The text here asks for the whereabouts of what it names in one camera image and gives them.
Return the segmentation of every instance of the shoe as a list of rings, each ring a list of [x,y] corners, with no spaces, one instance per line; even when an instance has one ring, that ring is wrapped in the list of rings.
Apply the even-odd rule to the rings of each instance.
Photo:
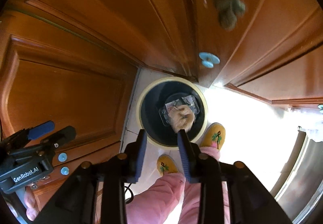
[[[225,140],[225,128],[220,123],[213,123],[204,134],[201,147],[213,147],[220,150]]]
[[[157,160],[157,170],[161,176],[168,173],[178,173],[174,160],[168,155],[161,155]]]

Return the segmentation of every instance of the pink pants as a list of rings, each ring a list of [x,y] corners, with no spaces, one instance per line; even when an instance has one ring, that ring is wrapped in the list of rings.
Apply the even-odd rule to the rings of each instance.
[[[212,147],[201,147],[216,160],[220,151]],[[138,194],[126,205],[128,224],[163,224],[179,203],[184,191],[184,201],[179,224],[197,224],[200,205],[201,184],[185,183],[181,173],[170,173],[157,179],[148,190]],[[230,223],[229,198],[225,182],[222,182],[224,202],[224,224]]]

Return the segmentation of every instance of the person's leg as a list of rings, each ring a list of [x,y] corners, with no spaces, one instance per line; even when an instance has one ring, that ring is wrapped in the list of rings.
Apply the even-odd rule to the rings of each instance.
[[[216,160],[220,158],[220,150],[225,138],[225,129],[221,124],[212,124],[205,133],[204,140],[200,147],[201,152],[206,153]],[[222,182],[224,223],[230,223],[229,198],[225,182]],[[185,183],[184,201],[180,214],[179,224],[196,224],[199,215],[201,184]]]
[[[157,169],[162,177],[126,205],[128,224],[163,224],[179,203],[185,177],[166,155],[158,159]]]

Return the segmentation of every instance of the round bin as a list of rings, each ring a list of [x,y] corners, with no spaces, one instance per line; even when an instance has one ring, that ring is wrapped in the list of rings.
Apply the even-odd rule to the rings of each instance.
[[[148,135],[148,141],[163,149],[176,150],[177,134],[172,127],[165,126],[159,115],[159,109],[165,103],[180,97],[193,95],[196,98],[200,112],[187,135],[195,142],[203,134],[207,124],[207,105],[202,92],[196,85],[179,77],[167,77],[154,81],[141,93],[136,109],[137,121]]]

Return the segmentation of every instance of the drawer knob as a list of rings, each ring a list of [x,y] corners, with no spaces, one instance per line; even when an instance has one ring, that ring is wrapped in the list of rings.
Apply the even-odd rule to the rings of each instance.
[[[69,174],[69,168],[66,167],[66,166],[62,167],[61,174],[62,175],[68,175]]]
[[[199,53],[199,57],[202,59],[202,65],[207,68],[213,68],[214,65],[220,63],[220,59],[211,53],[201,52]]]
[[[65,162],[67,160],[67,154],[61,153],[59,154],[59,162]]]

